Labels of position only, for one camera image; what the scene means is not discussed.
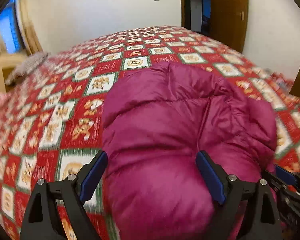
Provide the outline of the magenta puffer jacket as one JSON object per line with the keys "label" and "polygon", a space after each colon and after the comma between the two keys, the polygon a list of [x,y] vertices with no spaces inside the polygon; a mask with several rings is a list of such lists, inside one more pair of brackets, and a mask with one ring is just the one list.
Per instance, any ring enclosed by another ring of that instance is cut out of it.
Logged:
{"label": "magenta puffer jacket", "polygon": [[102,149],[121,239],[200,239],[215,208],[197,153],[256,182],[274,168],[275,118],[270,103],[199,67],[164,62],[120,78],[103,103]]}

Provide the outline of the red patterned bed quilt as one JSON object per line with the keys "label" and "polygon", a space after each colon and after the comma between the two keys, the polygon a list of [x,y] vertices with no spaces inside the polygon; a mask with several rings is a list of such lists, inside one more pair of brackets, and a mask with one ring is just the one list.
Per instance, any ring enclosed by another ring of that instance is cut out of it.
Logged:
{"label": "red patterned bed quilt", "polygon": [[[277,131],[273,165],[300,172],[300,98],[282,90],[265,69],[229,46],[182,27],[122,31],[48,58],[1,107],[0,228],[9,239],[20,239],[39,179],[64,180],[103,150],[103,103],[113,85],[138,69],[164,62],[199,67],[226,78],[249,98],[270,103]],[[105,198],[106,170],[84,209],[101,239],[121,239]],[[67,239],[77,239],[63,201],[56,204]]]}

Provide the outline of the striped grey pillow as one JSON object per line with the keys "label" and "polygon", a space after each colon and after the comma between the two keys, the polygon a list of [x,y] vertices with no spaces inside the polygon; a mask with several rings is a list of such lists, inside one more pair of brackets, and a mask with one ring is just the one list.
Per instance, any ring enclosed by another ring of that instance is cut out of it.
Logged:
{"label": "striped grey pillow", "polygon": [[45,52],[37,52],[29,56],[25,61],[17,65],[9,74],[9,76],[5,79],[5,85],[12,86],[21,83],[21,81],[29,76],[49,56],[50,54]]}

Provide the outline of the cream wooden headboard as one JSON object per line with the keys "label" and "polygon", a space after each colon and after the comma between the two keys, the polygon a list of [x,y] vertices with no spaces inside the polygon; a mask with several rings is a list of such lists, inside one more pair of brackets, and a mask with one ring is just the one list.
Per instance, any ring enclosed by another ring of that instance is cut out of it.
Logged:
{"label": "cream wooden headboard", "polygon": [[11,90],[5,85],[5,80],[14,68],[23,63],[27,59],[27,55],[23,53],[0,53],[0,93],[6,93]]}

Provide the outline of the right beige curtain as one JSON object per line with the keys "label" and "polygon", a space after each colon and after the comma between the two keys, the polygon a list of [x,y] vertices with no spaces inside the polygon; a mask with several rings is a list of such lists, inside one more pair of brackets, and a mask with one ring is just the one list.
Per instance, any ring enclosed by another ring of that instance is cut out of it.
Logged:
{"label": "right beige curtain", "polygon": [[29,16],[27,0],[16,1],[17,22],[27,55],[42,52],[33,22]]}

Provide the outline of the brown wooden door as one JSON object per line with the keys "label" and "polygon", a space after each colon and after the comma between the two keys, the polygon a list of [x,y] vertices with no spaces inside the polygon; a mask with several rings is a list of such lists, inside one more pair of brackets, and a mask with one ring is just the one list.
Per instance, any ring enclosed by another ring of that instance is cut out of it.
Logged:
{"label": "brown wooden door", "polygon": [[[211,0],[210,37],[240,53],[247,31],[248,1]],[[244,11],[244,21],[241,21],[241,11]]]}

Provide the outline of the blue window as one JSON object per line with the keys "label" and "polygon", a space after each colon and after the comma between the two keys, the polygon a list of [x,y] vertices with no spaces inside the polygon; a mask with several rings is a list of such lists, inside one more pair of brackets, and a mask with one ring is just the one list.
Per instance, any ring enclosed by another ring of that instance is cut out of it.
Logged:
{"label": "blue window", "polygon": [[10,0],[0,14],[0,35],[9,54],[25,48],[17,20],[17,0]]}

